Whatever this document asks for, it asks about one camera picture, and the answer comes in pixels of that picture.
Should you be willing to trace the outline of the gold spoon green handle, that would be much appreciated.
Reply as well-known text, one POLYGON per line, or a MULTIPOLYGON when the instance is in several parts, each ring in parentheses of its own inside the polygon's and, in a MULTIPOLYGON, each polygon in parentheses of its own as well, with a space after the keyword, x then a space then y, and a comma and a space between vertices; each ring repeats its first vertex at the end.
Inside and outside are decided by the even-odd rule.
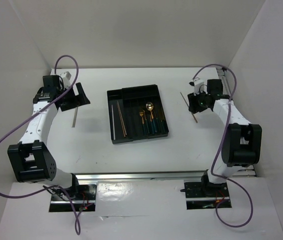
POLYGON ((150 118, 152 133, 156 134, 157 133, 157 129, 156 129, 156 125, 155 125, 155 123, 153 121, 153 117, 151 115, 149 115, 149 118, 150 118))
POLYGON ((149 113, 150 113, 150 115, 152 116, 153 121, 154 121, 154 116, 153 116, 154 105, 153 105, 153 103, 147 102, 146 105, 145 105, 145 107, 146 107, 146 109, 149 111, 149 113))

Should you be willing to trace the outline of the gold fork green handle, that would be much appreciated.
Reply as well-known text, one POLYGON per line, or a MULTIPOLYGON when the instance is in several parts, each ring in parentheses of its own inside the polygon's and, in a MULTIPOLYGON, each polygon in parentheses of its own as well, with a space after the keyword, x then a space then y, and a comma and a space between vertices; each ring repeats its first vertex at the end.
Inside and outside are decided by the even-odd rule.
POLYGON ((142 127, 143 127, 144 134, 145 134, 146 136, 148 136, 148 135, 149 135, 149 130, 148 130, 148 126, 147 126, 147 119, 146 119, 145 112, 141 110, 141 111, 139 112, 139 116, 141 117, 142 127))

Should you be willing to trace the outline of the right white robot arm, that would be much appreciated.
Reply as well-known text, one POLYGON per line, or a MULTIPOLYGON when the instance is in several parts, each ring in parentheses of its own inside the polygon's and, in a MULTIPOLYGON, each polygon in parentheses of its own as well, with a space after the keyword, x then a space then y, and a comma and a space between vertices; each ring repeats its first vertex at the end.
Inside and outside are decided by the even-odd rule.
POLYGON ((195 79, 189 83, 193 92, 188 94, 188 110, 192 114, 210 109, 225 128, 217 156, 212 166, 201 177, 200 192, 211 196, 225 187, 236 172, 257 164, 260 160, 262 127, 247 120, 224 93, 221 79, 195 79))

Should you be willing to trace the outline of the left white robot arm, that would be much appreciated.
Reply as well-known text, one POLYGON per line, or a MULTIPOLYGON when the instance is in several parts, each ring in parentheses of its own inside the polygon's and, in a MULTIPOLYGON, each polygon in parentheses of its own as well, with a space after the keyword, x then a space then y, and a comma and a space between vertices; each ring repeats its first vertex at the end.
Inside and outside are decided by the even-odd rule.
POLYGON ((43 86, 33 98, 33 119, 17 144, 7 149, 16 180, 20 183, 58 185, 68 199, 80 195, 78 179, 73 173, 57 168, 56 161, 47 147, 48 136, 58 111, 68 111, 90 104, 81 83, 76 84, 78 93, 71 88, 71 74, 43 76, 43 86))

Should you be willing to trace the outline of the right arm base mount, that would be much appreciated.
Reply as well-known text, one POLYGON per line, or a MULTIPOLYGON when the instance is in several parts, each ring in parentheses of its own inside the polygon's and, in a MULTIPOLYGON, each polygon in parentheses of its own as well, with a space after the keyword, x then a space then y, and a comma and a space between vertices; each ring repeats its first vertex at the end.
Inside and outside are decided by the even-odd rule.
POLYGON ((226 183, 210 189, 204 189, 201 182, 184 182, 180 190, 184 193, 187 210, 205 210, 232 208, 230 194, 226 183))

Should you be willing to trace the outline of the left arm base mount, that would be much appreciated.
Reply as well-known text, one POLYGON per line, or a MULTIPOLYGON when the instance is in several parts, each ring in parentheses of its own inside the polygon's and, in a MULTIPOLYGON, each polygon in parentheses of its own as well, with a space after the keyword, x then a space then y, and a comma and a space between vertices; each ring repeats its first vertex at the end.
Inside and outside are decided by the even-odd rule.
MULTIPOLYGON (((72 212, 69 198, 60 188, 44 189, 51 194, 49 203, 50 213, 67 213, 72 212)), ((79 212, 94 212, 96 210, 97 183, 79 184, 76 186, 77 192, 70 188, 66 189, 72 200, 74 209, 79 212)))

